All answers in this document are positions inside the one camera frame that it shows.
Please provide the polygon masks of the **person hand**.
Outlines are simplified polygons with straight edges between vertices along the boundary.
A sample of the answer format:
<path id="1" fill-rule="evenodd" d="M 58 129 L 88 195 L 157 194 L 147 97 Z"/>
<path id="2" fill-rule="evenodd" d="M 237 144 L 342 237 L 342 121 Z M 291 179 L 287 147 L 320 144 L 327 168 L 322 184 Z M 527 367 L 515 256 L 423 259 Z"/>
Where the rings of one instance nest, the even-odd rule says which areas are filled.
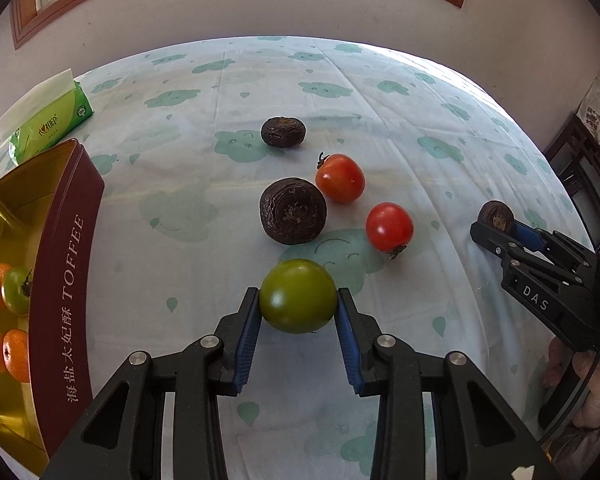
<path id="1" fill-rule="evenodd" d="M 562 379 L 566 346 L 554 337 L 548 346 L 548 363 L 542 386 L 553 388 Z M 577 352 L 572 366 L 577 376 L 586 378 L 595 359 L 595 352 Z M 550 456 L 562 479 L 582 479 L 592 470 L 600 456 L 600 361 L 588 381 L 588 396 L 562 434 L 550 445 Z"/>

